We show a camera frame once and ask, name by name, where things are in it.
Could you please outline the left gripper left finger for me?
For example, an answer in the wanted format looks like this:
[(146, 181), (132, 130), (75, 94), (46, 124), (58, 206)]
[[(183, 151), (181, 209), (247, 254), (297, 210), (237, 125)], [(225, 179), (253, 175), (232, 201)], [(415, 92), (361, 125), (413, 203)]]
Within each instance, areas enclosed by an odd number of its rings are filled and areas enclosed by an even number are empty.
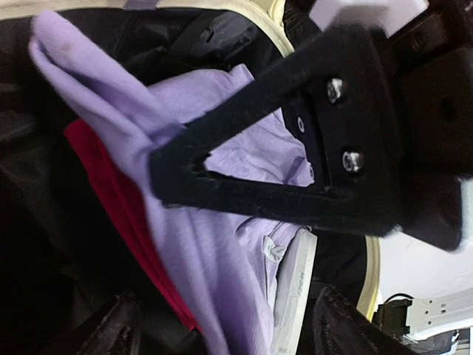
[(56, 354), (138, 354), (140, 309), (133, 294), (116, 296), (55, 343)]

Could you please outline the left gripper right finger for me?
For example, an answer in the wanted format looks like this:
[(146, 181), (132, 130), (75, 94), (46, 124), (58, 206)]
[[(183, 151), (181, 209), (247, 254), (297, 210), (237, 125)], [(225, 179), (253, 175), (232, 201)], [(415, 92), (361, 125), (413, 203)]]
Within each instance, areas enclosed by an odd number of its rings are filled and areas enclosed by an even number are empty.
[(408, 347), (380, 331), (332, 286), (324, 287), (313, 308), (316, 354), (402, 355)]

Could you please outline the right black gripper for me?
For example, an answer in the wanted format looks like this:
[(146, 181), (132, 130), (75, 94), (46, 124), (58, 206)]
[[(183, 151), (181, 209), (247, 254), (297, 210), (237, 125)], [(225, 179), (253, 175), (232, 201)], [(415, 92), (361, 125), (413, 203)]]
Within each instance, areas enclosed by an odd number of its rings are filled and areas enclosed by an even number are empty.
[(315, 183), (284, 218), (403, 233), (445, 251), (472, 235), (472, 3), (316, 1), (283, 62), (285, 111)]

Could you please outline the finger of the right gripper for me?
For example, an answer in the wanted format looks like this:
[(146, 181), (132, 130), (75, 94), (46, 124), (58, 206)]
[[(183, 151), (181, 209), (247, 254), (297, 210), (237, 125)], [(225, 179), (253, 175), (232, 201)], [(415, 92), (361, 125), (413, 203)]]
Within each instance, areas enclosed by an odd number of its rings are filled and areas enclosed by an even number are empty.
[(167, 206), (383, 237), (399, 224), (399, 138), (382, 29), (330, 27), (149, 157)]

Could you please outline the pale yellow hard-shell suitcase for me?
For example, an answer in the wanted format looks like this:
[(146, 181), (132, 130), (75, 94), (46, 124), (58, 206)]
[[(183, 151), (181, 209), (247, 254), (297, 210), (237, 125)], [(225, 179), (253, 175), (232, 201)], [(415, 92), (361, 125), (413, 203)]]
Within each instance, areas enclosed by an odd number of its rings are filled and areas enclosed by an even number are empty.
[(32, 17), (47, 7), (90, 35), (140, 78), (192, 64), (243, 60), (259, 71), (279, 57), (261, 30), (264, 7), (243, 13), (201, 1), (123, 10), (120, 1), (1, 3), (1, 352), (34, 354), (116, 294), (132, 291), (143, 315), (142, 354), (204, 354), (152, 285), (89, 186), (63, 135), (74, 115), (27, 52)]

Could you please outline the lilac shirt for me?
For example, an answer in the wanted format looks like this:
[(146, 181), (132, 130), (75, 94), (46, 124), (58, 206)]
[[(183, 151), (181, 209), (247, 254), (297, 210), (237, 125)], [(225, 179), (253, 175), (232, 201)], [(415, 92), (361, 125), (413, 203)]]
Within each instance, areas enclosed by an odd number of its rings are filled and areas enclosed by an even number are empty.
[(147, 159), (253, 80), (244, 64), (150, 87), (57, 13), (33, 21), (30, 55), (142, 194), (155, 250), (211, 354), (271, 354), (279, 265), (303, 226), (191, 207), (153, 194)]

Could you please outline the red shirt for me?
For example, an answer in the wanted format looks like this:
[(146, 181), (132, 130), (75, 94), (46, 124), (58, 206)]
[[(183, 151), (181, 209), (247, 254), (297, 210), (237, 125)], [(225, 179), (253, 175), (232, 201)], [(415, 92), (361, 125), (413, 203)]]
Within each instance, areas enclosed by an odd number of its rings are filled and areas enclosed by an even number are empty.
[(154, 287), (171, 306), (188, 330), (200, 330), (198, 322), (167, 275), (155, 250), (142, 194), (109, 156), (92, 128), (81, 119), (64, 130), (64, 136), (78, 156), (89, 184), (126, 246)]

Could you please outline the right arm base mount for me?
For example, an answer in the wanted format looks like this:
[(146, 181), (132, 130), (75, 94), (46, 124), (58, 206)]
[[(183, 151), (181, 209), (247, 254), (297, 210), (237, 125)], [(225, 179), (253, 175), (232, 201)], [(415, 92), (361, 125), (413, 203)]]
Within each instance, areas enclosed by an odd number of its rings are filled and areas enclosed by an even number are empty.
[(395, 294), (372, 322), (414, 354), (454, 354), (461, 331), (472, 328), (472, 290), (426, 299)]

